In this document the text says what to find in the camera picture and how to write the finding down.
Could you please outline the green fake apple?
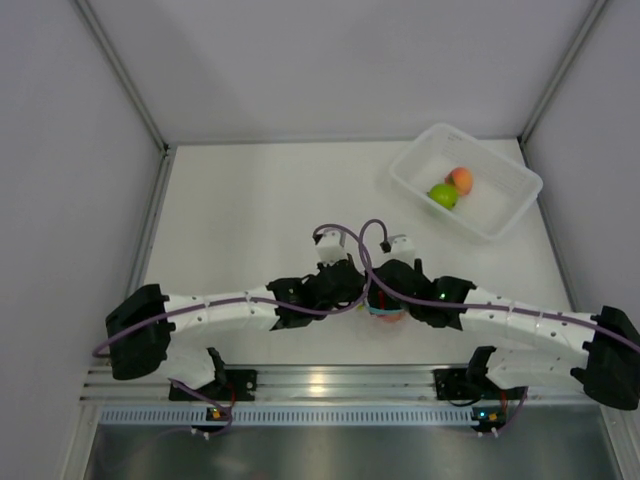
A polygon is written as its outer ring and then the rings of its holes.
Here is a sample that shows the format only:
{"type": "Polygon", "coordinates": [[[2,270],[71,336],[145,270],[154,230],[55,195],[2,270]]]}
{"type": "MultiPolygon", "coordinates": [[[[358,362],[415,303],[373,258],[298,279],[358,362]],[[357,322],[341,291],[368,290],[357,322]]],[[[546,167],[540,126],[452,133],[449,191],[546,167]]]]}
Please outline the green fake apple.
{"type": "Polygon", "coordinates": [[[457,190],[449,184],[439,183],[428,192],[428,197],[447,210],[452,210],[459,199],[457,190]]]}

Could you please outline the red fake apple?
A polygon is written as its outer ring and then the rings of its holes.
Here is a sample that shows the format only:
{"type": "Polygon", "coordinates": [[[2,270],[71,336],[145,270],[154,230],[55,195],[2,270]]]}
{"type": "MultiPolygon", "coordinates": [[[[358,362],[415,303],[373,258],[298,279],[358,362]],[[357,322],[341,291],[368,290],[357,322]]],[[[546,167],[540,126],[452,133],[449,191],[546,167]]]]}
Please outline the red fake apple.
{"type": "Polygon", "coordinates": [[[400,312],[375,316],[379,324],[387,326],[395,326],[400,324],[404,320],[404,317],[405,314],[400,312]]]}

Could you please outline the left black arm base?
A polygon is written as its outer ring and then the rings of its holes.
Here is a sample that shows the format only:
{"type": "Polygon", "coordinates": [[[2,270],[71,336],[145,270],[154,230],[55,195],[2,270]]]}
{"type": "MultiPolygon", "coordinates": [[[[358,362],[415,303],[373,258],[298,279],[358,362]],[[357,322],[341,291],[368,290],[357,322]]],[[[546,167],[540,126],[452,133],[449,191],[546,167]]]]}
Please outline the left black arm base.
{"type": "Polygon", "coordinates": [[[196,389],[196,392],[216,402],[231,400],[253,402],[257,389],[258,372],[255,369],[232,368],[225,372],[226,380],[213,382],[196,389]]]}

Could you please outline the orange fake peach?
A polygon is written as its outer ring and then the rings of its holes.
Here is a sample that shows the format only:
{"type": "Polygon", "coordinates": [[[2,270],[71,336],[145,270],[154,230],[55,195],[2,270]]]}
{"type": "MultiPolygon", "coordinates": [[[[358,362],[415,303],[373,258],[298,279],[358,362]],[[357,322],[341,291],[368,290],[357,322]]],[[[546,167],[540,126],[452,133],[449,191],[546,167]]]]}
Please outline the orange fake peach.
{"type": "Polygon", "coordinates": [[[456,167],[445,177],[445,183],[452,185],[460,196],[467,196],[473,189],[474,177],[465,167],[456,167]]]}

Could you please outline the clear zip top bag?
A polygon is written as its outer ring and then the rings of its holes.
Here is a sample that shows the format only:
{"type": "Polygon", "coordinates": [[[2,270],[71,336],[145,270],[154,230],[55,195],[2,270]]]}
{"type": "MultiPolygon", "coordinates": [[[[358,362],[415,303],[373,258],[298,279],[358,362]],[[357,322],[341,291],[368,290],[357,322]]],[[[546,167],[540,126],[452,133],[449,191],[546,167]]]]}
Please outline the clear zip top bag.
{"type": "Polygon", "coordinates": [[[369,306],[366,302],[356,308],[360,318],[361,328],[370,334],[395,335],[406,324],[404,310],[380,310],[369,306]]]}

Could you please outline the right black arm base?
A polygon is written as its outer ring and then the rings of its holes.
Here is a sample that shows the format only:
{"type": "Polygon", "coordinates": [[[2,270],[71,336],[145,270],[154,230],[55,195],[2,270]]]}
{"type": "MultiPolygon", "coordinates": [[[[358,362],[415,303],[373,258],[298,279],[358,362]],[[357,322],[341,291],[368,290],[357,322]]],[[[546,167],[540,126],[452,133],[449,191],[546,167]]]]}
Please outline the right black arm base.
{"type": "Polygon", "coordinates": [[[433,371],[436,396],[453,406],[467,407],[480,401],[500,400],[501,390],[485,377],[468,374],[465,368],[433,371]]]}

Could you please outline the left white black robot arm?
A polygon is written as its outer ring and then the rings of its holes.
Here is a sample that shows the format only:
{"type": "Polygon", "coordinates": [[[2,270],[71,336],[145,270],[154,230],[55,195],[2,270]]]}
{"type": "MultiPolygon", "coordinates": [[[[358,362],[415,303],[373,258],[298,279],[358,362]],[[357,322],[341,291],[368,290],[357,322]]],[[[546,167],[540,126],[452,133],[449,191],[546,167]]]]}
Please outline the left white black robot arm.
{"type": "Polygon", "coordinates": [[[319,265],[315,274],[227,295],[169,295],[157,284],[144,285],[105,320],[112,376],[130,381],[158,374],[215,399],[226,386],[216,348],[222,334],[306,327],[354,308],[365,287],[349,257],[319,265]]]}

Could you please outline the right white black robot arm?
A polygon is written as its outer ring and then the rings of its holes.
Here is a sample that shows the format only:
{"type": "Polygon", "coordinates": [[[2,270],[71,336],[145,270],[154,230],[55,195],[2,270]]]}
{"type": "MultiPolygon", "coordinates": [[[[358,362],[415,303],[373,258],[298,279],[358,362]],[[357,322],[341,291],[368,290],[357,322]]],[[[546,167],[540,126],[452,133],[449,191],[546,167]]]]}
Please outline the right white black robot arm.
{"type": "Polygon", "coordinates": [[[468,363],[468,388],[543,387],[581,392],[618,410],[639,406],[639,333],[620,309],[598,313],[545,311],[451,276],[428,279],[421,263],[391,259],[368,268],[374,308],[404,309],[434,328],[495,337],[510,347],[478,347],[468,363]]]}

